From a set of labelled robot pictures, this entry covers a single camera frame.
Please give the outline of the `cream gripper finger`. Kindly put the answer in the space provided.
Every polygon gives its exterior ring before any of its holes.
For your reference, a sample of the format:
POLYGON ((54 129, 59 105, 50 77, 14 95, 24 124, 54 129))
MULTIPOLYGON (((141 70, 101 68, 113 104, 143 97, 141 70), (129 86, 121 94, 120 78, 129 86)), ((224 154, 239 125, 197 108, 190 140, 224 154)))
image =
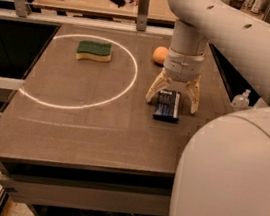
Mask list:
POLYGON ((199 107, 199 96, 200 96, 200 85, 199 82, 201 80, 201 77, 198 76, 193 81, 189 81, 186 83, 186 93, 188 95, 188 98, 191 100, 191 109, 190 112, 192 114, 195 114, 197 112, 197 109, 199 107))
POLYGON ((166 70, 163 69, 146 93, 146 102, 149 103, 156 93, 170 86, 171 80, 172 79, 168 76, 166 70))

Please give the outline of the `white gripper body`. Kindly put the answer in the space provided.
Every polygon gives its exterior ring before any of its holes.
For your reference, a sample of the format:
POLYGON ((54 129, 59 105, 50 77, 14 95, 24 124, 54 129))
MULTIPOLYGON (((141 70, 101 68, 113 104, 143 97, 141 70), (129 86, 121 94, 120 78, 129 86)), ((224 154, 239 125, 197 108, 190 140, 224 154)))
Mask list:
POLYGON ((199 56, 183 55, 169 49, 163 68, 172 80, 185 83, 193 81, 203 73, 203 62, 203 54, 199 56))

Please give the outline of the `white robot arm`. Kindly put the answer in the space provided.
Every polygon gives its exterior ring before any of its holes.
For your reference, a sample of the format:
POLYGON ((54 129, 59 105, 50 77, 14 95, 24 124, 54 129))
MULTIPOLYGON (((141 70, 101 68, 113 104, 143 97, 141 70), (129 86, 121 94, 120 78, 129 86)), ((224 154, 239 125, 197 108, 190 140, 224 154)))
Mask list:
POLYGON ((201 74, 211 44, 266 104, 216 118, 192 136, 176 168, 168 216, 270 216, 270 24, 222 0, 168 4, 178 20, 148 95, 201 74))

